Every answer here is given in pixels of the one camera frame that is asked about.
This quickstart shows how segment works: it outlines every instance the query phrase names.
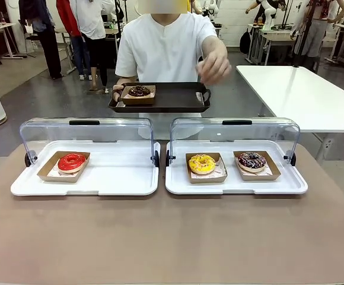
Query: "cardboard box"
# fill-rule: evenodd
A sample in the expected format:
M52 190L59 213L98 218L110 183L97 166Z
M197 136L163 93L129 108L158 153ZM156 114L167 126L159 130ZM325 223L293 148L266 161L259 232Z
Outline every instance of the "cardboard box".
M83 167L76 172L74 175L63 175L60 177L52 177L48 176L50 171L56 166L60 158L66 156L67 154L71 153L77 153L82 154L86 158L86 162L84 163ZM76 183L78 178L81 176L81 174L84 172L84 169L87 167L89 163L90 153L81 153L78 151L57 151L48 161L47 163L39 170L37 175L40 177L43 181L48 182L67 182L67 183Z
M123 89L121 100L125 105L152 105L155 102L156 86L155 85L142 85L147 87L151 93L143 97L133 97L129 95L129 90L135 86L126 86Z
M238 156L240 156L242 153L257 153L263 156L267 161L266 169L260 173L247 172L246 170L242 169L238 164ZM234 151L234 158L239 170L239 174L244 181L273 181L281 175L280 170L276 166L275 162L273 162L271 156L269 156L267 151Z
M207 174L207 175L198 175L198 174L193 173L189 167L189 160L197 154L206 154L206 155L212 157L216 162L216 169L212 173ZM190 183L192 183L192 184L222 183L223 181L226 180L227 169L226 169L225 163L224 163L220 153L187 153L187 154L185 154L185 158L186 158L187 173L188 173L188 178L189 178Z

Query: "red frosted donut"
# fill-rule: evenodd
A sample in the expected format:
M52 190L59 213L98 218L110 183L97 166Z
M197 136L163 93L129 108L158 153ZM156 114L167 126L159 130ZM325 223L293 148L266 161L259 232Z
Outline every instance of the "red frosted donut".
M59 160L58 168L64 173L75 173L83 167L85 161L82 154L70 153Z

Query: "white tray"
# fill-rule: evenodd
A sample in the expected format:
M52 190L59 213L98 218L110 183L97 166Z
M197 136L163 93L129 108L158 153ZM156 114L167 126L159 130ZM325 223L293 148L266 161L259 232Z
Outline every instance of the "white tray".
M243 181L233 151L267 151L279 168L281 175L275 181ZM191 184L188 180L186 153L221 153L227 168L227 178L223 183ZM174 194L303 194L308 184L296 167L283 159L285 152L273 141L176 141L173 155L176 159L166 169L165 187Z
M159 143L155 150L160 153ZM42 181L37 173L56 151L90 152L90 161L76 183ZM38 154L11 185L16 196L149 195L158 185L159 168L151 161L149 141L54 141Z

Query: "gray pants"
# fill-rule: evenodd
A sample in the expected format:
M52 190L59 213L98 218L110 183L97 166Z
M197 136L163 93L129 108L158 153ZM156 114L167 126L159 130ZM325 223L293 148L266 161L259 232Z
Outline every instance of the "gray pants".
M304 44L304 49L302 50L302 55L307 55L310 58L314 58L319 55L322 40L324 39L325 32L327 28L326 20L312 20L312 25L310 26L307 40ZM298 50L301 45L302 35L298 37L298 40L295 45L295 53L298 54Z

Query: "person in red jacket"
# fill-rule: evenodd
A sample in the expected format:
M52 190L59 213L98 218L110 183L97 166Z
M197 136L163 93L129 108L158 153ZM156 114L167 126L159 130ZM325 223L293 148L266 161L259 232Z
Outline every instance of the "person in red jacket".
M71 10L71 5L69 0L56 0L56 7L59 11L59 15L65 30L69 33L71 37L73 52L75 55L75 63L79 74L79 79L84 80L86 75L84 74L83 60L85 59L85 64L89 72L89 80L92 80L91 70L90 70L90 57L87 44L78 29L77 21L73 12Z

